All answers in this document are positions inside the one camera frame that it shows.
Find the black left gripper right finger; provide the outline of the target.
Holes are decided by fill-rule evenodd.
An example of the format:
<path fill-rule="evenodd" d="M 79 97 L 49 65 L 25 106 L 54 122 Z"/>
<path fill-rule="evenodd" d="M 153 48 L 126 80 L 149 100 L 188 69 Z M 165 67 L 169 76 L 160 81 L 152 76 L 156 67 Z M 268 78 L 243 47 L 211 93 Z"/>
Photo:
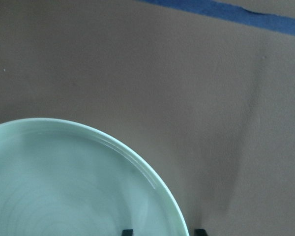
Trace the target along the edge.
<path fill-rule="evenodd" d="M 207 232 L 205 229 L 195 229 L 194 236 L 207 236 Z"/>

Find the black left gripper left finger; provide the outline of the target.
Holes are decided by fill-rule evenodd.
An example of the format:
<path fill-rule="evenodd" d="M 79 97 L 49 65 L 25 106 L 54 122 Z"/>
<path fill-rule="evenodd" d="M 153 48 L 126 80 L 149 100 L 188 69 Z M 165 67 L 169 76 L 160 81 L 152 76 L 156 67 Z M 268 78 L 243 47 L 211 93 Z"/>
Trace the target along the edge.
<path fill-rule="evenodd" d="M 133 229 L 125 229 L 122 231 L 121 236 L 133 236 Z"/>

